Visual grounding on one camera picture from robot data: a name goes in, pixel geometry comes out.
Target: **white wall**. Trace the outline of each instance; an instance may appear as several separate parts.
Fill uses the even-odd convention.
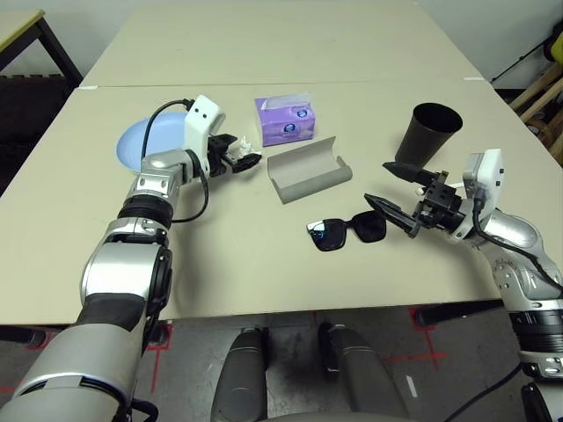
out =
[[[72,60],[85,75],[138,4],[181,0],[1,0],[0,11],[43,9]],[[563,18],[563,0],[419,0],[481,74],[490,79],[545,39]],[[37,42],[2,71],[3,75],[58,73]],[[495,86],[530,84],[549,64],[541,52]]]

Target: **table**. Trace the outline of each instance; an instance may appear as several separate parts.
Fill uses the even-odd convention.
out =
[[[117,140],[167,100],[204,93],[227,114],[222,130],[259,145],[253,99],[309,91],[315,139],[336,135],[334,154],[354,172],[347,183],[282,205],[266,162],[212,179],[206,214],[174,225],[172,297],[163,318],[495,299],[486,261],[436,231],[411,240],[394,226],[380,243],[349,234],[320,252],[305,225],[349,218],[375,193],[413,210],[416,186],[381,167],[391,161],[413,106],[437,101],[464,127],[429,162],[460,181],[472,152],[502,148],[507,169],[500,208],[532,221],[559,267],[563,262],[563,174],[539,141],[485,81],[383,81],[100,87],[75,90],[0,200],[6,246],[0,255],[1,324],[67,324],[80,310],[84,264],[116,217],[134,175],[117,161]],[[266,156],[303,143],[268,147]],[[177,216],[195,211],[201,186],[182,189]]]
[[[32,42],[39,40],[66,76],[70,87],[77,87],[82,82],[82,75],[51,31],[44,14],[41,10],[0,12],[0,70]]]
[[[82,85],[444,77],[481,75],[412,0],[289,0],[142,6]]]

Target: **sunglasses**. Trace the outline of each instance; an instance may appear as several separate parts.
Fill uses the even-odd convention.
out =
[[[331,218],[307,224],[313,243],[323,252],[336,251],[344,246],[347,229],[354,229],[362,242],[370,244],[385,237],[386,224],[376,211],[355,215],[349,222]]]

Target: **blue plate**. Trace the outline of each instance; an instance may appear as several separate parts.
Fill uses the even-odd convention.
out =
[[[147,155],[182,148],[184,145],[184,112],[161,113],[150,127]],[[127,129],[117,142],[115,153],[124,166],[132,171],[141,170],[141,149],[144,131],[149,119],[139,120]]]

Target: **gray floor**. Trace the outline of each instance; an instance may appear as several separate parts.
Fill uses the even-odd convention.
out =
[[[316,327],[323,320],[356,329],[378,350],[412,418],[420,422],[443,420],[518,362],[502,309],[440,324],[432,331],[415,330],[404,307],[234,316],[174,323],[169,346],[143,357],[136,395],[159,407],[159,421],[208,420],[230,343],[243,327],[268,326],[274,346],[267,371],[269,416],[345,411],[338,383],[326,382],[319,371]],[[0,342],[0,405],[37,355],[24,346]],[[413,378],[417,397],[407,376]],[[457,421],[524,420],[519,391],[527,382],[518,375]]]

